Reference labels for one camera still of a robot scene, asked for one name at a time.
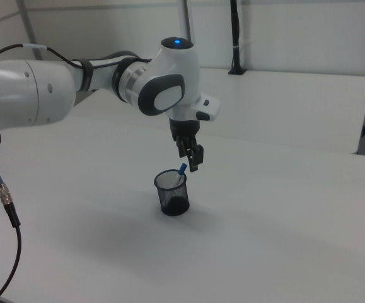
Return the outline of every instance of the white table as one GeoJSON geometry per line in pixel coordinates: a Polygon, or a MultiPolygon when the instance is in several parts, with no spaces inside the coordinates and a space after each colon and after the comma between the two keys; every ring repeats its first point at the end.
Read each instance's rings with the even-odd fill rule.
{"type": "MultiPolygon", "coordinates": [[[[4,298],[365,302],[364,156],[198,135],[205,163],[172,218],[153,185],[181,164],[170,131],[91,116],[3,133],[23,234],[4,298]]],[[[15,250],[0,205],[0,287],[15,250]]]]}

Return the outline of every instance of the mesh pen holder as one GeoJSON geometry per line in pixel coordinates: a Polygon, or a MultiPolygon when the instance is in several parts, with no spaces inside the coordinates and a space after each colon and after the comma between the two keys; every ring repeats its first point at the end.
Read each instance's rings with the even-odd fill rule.
{"type": "Polygon", "coordinates": [[[183,174],[178,186],[172,187],[177,177],[176,169],[161,172],[154,179],[161,211],[167,216],[179,216],[189,209],[187,176],[183,174]]]}

